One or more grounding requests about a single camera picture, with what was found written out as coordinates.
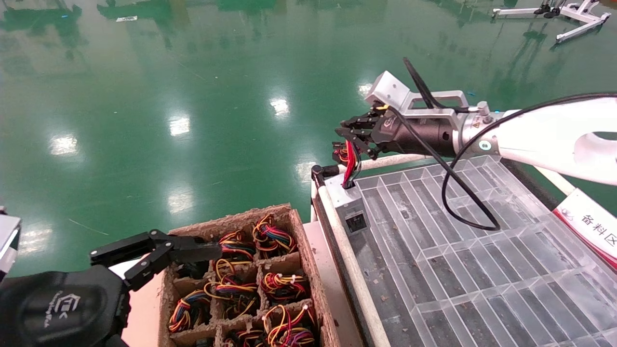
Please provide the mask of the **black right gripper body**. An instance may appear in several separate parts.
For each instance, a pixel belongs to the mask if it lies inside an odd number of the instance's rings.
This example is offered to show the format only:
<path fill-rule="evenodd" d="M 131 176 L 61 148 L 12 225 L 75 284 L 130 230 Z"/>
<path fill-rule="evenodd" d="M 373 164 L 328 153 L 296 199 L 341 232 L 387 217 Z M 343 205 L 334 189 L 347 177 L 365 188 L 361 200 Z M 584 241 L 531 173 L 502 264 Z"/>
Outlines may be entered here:
<path fill-rule="evenodd" d="M 411 127 L 434 151 L 443 157 L 454 157 L 453 127 L 445 119 L 413 119 L 405 117 Z M 388 113 L 378 121 L 378 147 L 383 152 L 430 156 L 419 140 L 397 117 Z"/>

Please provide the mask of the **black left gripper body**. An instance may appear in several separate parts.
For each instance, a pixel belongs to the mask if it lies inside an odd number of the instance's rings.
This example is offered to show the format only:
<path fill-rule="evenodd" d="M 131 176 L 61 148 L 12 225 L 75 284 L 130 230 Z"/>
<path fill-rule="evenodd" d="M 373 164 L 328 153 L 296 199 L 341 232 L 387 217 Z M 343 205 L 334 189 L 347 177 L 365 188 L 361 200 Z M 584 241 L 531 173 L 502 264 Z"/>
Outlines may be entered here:
<path fill-rule="evenodd" d="M 125 347 L 131 310 L 124 281 L 104 266 L 1 283 L 3 347 Z"/>

